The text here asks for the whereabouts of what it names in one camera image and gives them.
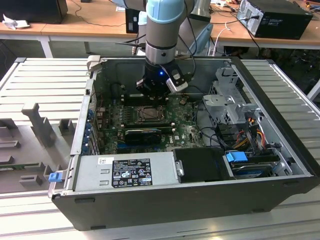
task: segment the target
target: power supply label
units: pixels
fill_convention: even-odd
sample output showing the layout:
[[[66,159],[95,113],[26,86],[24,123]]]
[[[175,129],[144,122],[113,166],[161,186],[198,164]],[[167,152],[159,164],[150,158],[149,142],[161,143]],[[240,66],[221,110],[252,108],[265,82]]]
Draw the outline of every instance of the power supply label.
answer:
[[[112,187],[127,188],[152,185],[150,158],[114,160]]]

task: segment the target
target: gray metal bracket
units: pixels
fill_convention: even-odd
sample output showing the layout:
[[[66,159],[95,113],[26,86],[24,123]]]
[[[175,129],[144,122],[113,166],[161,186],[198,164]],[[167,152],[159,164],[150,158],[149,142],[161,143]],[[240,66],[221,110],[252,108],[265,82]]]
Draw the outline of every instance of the gray metal bracket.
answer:
[[[52,127],[45,117],[42,119],[39,115],[39,104],[38,103],[26,103],[22,110],[22,114],[26,115],[33,125],[32,130],[35,135],[38,136],[45,147],[50,147],[53,145],[54,141],[51,139],[50,134],[52,132]]]

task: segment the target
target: power cable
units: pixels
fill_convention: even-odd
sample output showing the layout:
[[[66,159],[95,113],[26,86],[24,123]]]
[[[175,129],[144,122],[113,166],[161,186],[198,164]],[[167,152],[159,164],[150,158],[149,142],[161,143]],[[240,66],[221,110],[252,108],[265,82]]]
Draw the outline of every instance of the power cable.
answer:
[[[77,5],[79,7],[79,9],[77,9],[74,13],[75,13],[75,16],[79,19],[81,19],[82,21],[84,21],[85,23],[87,24],[90,24],[90,25],[95,25],[95,26],[100,26],[100,27],[120,27],[122,25],[125,25],[126,23],[122,23],[120,25],[107,25],[107,24],[98,24],[98,23],[92,23],[92,22],[89,22],[87,20],[84,19],[83,16],[80,16],[78,15],[78,12],[82,10],[82,6],[80,6],[78,3],[76,3],[74,0],[71,0],[75,5]]]

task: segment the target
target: blue plastic clip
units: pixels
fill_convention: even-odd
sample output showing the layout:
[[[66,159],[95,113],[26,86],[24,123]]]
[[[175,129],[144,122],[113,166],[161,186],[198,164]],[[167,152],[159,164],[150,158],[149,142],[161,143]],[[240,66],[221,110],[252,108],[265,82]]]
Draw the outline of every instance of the blue plastic clip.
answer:
[[[49,182],[54,183],[54,182],[62,182],[62,172],[52,172],[49,175]]]
[[[244,151],[231,151],[226,156],[228,162],[247,162],[248,158]]]

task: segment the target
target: desk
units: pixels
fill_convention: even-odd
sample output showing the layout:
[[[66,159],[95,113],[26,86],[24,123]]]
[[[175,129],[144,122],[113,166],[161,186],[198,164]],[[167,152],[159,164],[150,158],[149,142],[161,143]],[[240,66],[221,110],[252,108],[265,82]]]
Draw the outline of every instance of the desk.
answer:
[[[44,54],[52,58],[50,41],[75,41],[87,42],[86,52],[89,52],[88,42],[121,42],[124,39],[133,39],[135,34],[127,34],[125,13],[116,11],[116,5],[107,0],[93,0],[91,3],[81,3],[74,0],[82,9],[78,15],[90,23],[101,25],[121,26],[98,26],[84,22],[76,17],[79,7],[72,1],[66,0],[68,13],[62,24],[31,24],[31,28],[11,30],[4,25],[0,26],[0,39],[13,40],[37,40],[41,42]],[[224,23],[233,21],[235,18],[229,13],[217,12],[212,14],[212,23]],[[224,31],[219,37],[219,43],[224,46],[255,47],[246,29],[241,23],[235,22],[228,25],[231,31]],[[225,26],[215,24],[211,36],[213,39]],[[320,20],[312,20],[300,40],[256,38],[256,42],[262,48],[285,48],[285,49],[320,49]]]
[[[304,31],[300,40],[291,39],[275,39],[275,38],[254,38],[261,48],[277,48],[277,49],[320,49],[320,14],[315,14],[318,20],[311,20],[308,27]],[[211,15],[212,23],[225,23],[236,20],[230,13],[214,12]],[[220,35],[218,42],[223,46],[235,47],[256,47],[251,39],[248,31],[240,22],[234,22],[227,25],[231,31],[225,30]],[[214,24],[211,37],[216,39],[219,32],[225,28],[224,24]]]

